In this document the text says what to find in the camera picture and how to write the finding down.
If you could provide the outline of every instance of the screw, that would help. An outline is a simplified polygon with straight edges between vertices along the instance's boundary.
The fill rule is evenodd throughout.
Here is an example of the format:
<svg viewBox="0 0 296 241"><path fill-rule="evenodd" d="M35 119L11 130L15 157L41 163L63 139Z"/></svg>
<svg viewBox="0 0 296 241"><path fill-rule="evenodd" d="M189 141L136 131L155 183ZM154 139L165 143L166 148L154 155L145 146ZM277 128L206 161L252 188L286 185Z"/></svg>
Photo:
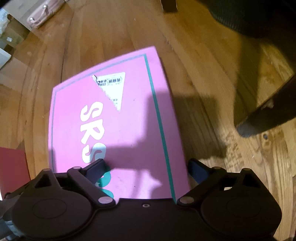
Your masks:
<svg viewBox="0 0 296 241"><path fill-rule="evenodd" d="M194 202L194 198L193 197L188 197L188 196L181 197L180 202L183 203L183 204L190 204L190 203Z"/></svg>
<svg viewBox="0 0 296 241"><path fill-rule="evenodd" d="M105 196L105 197L100 197L98 199L99 203L101 204L109 204L113 201L113 198L109 197L109 196Z"/></svg>

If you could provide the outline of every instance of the pink foam board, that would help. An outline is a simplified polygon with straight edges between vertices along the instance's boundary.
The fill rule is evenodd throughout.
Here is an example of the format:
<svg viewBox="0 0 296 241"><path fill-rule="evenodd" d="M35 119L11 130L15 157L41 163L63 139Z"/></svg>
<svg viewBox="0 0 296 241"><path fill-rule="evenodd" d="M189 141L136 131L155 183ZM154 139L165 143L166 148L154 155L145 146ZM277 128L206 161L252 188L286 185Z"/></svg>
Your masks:
<svg viewBox="0 0 296 241"><path fill-rule="evenodd" d="M116 201L176 200L189 191L172 99L155 47L98 64L54 87L48 143L55 172L104 158L110 171L96 186Z"/></svg>

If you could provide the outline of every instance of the red book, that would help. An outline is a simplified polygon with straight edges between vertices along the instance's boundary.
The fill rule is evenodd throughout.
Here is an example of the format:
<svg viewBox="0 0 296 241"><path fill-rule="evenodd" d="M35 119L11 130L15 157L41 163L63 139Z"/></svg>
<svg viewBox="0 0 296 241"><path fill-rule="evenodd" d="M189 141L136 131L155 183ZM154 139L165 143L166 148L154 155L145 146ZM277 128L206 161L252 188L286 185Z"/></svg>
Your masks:
<svg viewBox="0 0 296 241"><path fill-rule="evenodd" d="M0 147L0 200L30 181L26 155L21 150Z"/></svg>

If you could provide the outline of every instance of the cardboard box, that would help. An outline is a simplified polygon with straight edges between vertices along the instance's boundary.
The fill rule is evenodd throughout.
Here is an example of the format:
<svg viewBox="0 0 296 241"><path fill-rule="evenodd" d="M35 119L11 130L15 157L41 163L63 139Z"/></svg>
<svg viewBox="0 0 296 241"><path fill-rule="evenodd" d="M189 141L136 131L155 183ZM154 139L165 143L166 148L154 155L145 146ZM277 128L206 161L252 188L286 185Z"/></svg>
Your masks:
<svg viewBox="0 0 296 241"><path fill-rule="evenodd" d="M11 47L15 48L19 43L26 39L29 32L30 31L24 25L13 18L1 35L1 39Z"/></svg>

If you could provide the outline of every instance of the white paper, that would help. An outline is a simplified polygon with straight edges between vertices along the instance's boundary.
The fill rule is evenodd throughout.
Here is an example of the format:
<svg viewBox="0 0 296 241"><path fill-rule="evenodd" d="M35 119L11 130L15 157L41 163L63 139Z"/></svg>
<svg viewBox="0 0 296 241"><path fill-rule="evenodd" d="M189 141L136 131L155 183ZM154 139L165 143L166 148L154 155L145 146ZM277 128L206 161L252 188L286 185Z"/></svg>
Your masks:
<svg viewBox="0 0 296 241"><path fill-rule="evenodd" d="M125 76L125 72L104 76L92 76L93 80L106 93L118 111L121 109Z"/></svg>

